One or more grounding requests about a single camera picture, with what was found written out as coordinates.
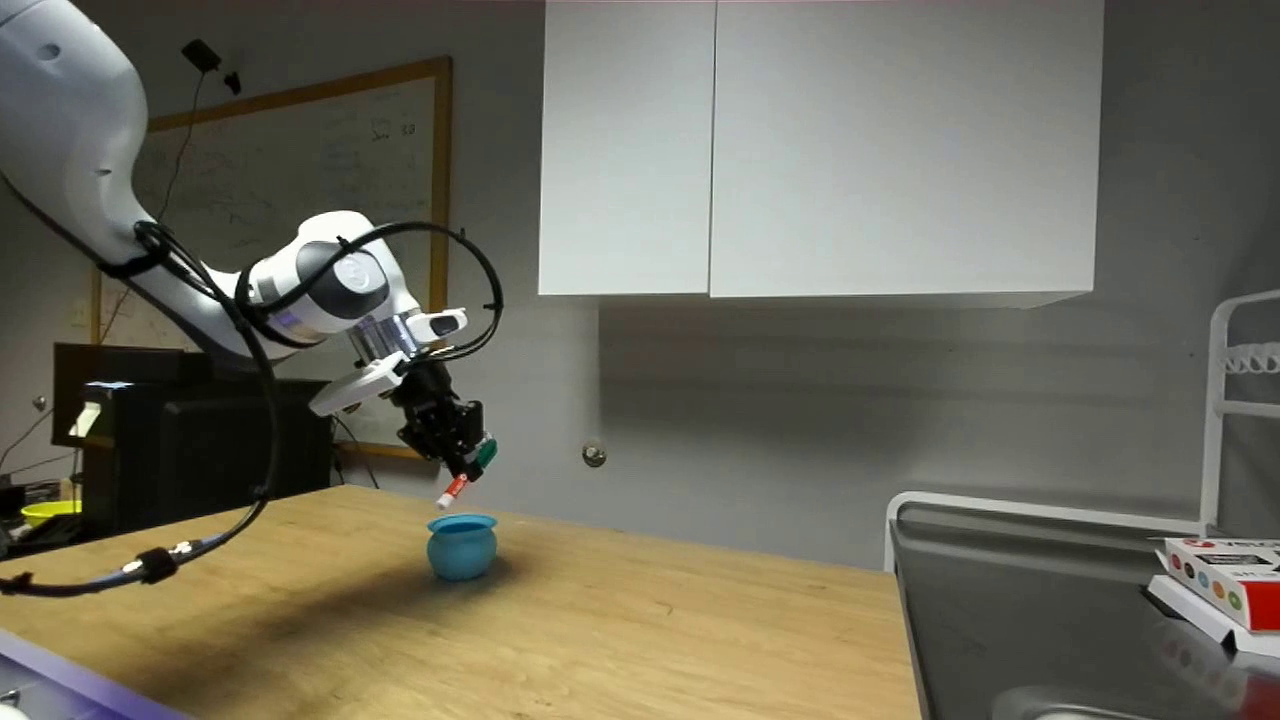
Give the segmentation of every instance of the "upper cabinet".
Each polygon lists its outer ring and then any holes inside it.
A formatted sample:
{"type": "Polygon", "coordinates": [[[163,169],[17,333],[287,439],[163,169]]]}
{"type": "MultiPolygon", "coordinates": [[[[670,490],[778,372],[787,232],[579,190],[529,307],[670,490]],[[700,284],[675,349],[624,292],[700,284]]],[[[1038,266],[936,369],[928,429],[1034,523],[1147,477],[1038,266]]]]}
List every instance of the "upper cabinet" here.
{"type": "Polygon", "coordinates": [[[1099,0],[547,0],[540,292],[1090,292],[1099,57],[1099,0]]]}

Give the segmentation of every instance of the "blue cup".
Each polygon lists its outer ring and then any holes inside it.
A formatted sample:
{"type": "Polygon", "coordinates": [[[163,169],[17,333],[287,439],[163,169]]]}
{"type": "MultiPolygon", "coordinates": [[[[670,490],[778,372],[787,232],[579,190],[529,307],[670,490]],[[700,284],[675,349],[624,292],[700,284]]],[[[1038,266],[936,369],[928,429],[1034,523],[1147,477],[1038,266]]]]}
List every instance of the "blue cup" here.
{"type": "Polygon", "coordinates": [[[429,539],[429,565],[442,581],[476,581],[498,561],[498,517],[452,512],[436,517],[429,539]]]}

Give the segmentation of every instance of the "whiteboard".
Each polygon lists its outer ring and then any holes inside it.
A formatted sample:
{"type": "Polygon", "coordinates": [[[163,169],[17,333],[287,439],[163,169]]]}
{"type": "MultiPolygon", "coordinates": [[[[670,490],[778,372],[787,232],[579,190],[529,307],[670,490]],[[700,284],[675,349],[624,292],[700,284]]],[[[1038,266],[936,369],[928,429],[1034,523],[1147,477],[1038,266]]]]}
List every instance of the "whiteboard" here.
{"type": "MultiPolygon", "coordinates": [[[[301,219],[331,207],[355,207],[373,223],[449,223],[449,100],[452,64],[429,58],[163,114],[141,151],[135,190],[183,246],[223,272],[272,256],[301,219]]],[[[429,307],[443,307],[443,238],[408,237],[393,252],[408,287],[429,307]]],[[[170,317],[110,274],[95,278],[95,340],[198,349],[170,317]]],[[[353,360],[349,340],[330,340],[287,356],[278,372],[338,378],[353,372],[353,360]]],[[[404,417],[398,405],[355,409],[340,424],[340,439],[353,432],[364,446],[402,446],[404,417]]]]}

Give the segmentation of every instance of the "wall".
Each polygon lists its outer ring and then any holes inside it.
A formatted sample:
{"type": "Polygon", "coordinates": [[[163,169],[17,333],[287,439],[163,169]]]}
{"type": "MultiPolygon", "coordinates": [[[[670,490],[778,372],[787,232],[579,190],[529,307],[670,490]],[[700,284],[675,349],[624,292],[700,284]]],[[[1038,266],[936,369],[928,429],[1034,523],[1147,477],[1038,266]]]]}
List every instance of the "wall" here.
{"type": "MultiPolygon", "coordinates": [[[[192,95],[176,57],[190,35],[223,48],[247,92],[458,57],[452,217],[494,246],[512,297],[501,340],[458,369],[505,443],[476,502],[839,565],[879,565],[879,517],[899,487],[1193,512],[1208,307],[1280,278],[1269,35],[1280,9],[1269,0],[1108,5],[1099,287],[1042,313],[536,301],[536,5],[101,0],[93,12],[141,58],[157,112],[192,95]],[[592,473],[579,443],[597,439],[612,455],[592,473]]],[[[11,437],[34,387],[47,387],[40,342],[86,266],[11,219],[11,205],[0,217],[11,229],[0,278],[34,301],[3,307],[0,432],[11,437]],[[17,252],[47,261],[47,292],[17,252]]],[[[1277,531],[1264,443],[1261,429],[1232,439],[1227,518],[1277,531]]],[[[382,477],[429,490],[424,473],[382,477]]]]}

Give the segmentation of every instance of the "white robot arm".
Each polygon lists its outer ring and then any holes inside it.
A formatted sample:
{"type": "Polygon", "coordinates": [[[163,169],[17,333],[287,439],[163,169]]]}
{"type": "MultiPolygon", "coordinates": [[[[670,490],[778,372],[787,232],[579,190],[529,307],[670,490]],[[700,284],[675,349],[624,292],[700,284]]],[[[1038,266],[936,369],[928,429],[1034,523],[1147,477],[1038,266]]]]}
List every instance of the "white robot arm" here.
{"type": "Polygon", "coordinates": [[[359,372],[330,383],[314,410],[393,397],[418,453],[442,455],[452,477],[484,473],[494,446],[484,453],[479,405],[452,397],[434,353],[466,327],[466,313],[424,313],[359,212],[314,217],[278,256],[240,272],[181,252],[131,190],[147,129],[141,74],[67,0],[0,0],[0,89],[0,175],[11,190],[206,353],[253,360],[243,327],[209,284],[235,301],[268,360],[353,334],[359,372]]]}

